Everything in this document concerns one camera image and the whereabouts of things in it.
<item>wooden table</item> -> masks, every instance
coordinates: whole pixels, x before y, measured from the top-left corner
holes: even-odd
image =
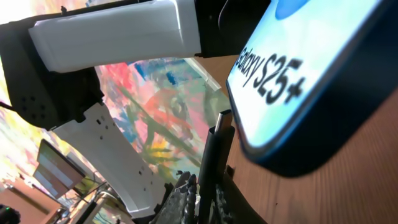
[[[236,56],[197,60],[225,88]],[[237,135],[228,164],[270,224],[398,223],[398,90],[314,173],[285,179],[258,167],[242,155]]]

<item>metal rod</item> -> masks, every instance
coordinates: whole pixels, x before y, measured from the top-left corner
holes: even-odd
[[[218,114],[217,124],[215,133],[222,131],[231,126],[232,123],[232,111],[224,110]]]

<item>black plastic part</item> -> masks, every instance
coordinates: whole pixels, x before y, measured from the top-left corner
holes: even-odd
[[[104,96],[94,68],[57,73],[45,67],[28,29],[37,21],[126,6],[148,0],[125,0],[61,13],[34,16],[0,25],[0,56],[12,109],[28,123],[51,130],[85,120],[84,111]]]
[[[234,175],[235,175],[235,169],[234,169],[234,168],[232,168],[231,166],[227,165],[227,166],[225,167],[225,172],[226,172],[231,178],[234,178]]]
[[[87,209],[83,212],[79,220],[77,220],[76,224],[84,224],[87,220],[87,218],[90,216],[90,214],[93,212],[95,207],[97,206],[97,203],[92,201],[87,205]]]
[[[18,224],[20,222],[21,215],[17,210],[0,204],[0,223]]]
[[[237,55],[242,51],[270,0],[196,0],[199,57]]]
[[[223,178],[234,134],[235,128],[232,126],[218,133],[215,133],[215,127],[209,129],[198,179],[201,198],[199,223],[208,222],[211,201],[215,196],[215,185]]]
[[[157,205],[154,209],[155,214],[153,215],[149,215],[147,217],[141,217],[141,218],[133,218],[132,221],[135,224],[148,224],[150,221],[152,221],[156,215],[161,211],[163,205],[165,204],[165,202],[167,201],[167,198],[169,197],[169,195],[172,193],[174,186],[171,183],[168,184],[164,184],[164,187],[166,188],[166,192],[163,195],[163,200],[162,200],[162,204],[161,205]]]
[[[267,224],[264,219],[250,206],[232,178],[225,173],[221,184],[229,213],[233,223]]]
[[[174,188],[177,189],[177,188],[183,186],[184,184],[186,184],[190,176],[191,176],[190,172],[182,173],[180,178],[178,178],[177,183],[175,183]]]
[[[330,69],[336,76],[273,153],[247,150],[230,87],[227,89],[239,140],[247,158],[276,174],[297,177],[314,171],[334,155],[398,85],[398,1],[383,1],[368,18],[374,26],[354,52],[343,51]]]
[[[188,179],[188,187],[196,185],[197,185],[197,176],[195,174],[192,174]]]

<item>monitor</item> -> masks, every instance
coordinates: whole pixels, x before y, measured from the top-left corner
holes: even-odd
[[[397,44],[383,45],[397,42],[396,11],[387,0],[272,0],[227,79],[245,155],[295,176],[340,148],[397,85],[377,70],[394,68],[385,58]]]
[[[85,178],[84,173],[75,167],[64,155],[61,154],[61,152],[56,150],[45,139],[40,143],[37,161],[39,162],[39,166],[35,171],[34,177],[55,198],[57,198],[56,195],[60,196],[60,192],[63,192],[63,194],[66,193]],[[58,188],[54,189],[55,191],[52,192],[52,187],[54,186],[57,186]]]
[[[92,171],[81,159],[79,159],[76,154],[73,152],[69,152],[67,154],[67,159],[74,164],[76,167],[80,168],[80,170],[86,174],[87,178],[94,180],[96,183],[101,184],[103,181],[100,177],[98,177],[98,172]]]
[[[33,173],[33,177],[39,181],[54,198],[59,198],[69,191],[69,189],[64,186],[53,173],[41,164],[37,166]]]

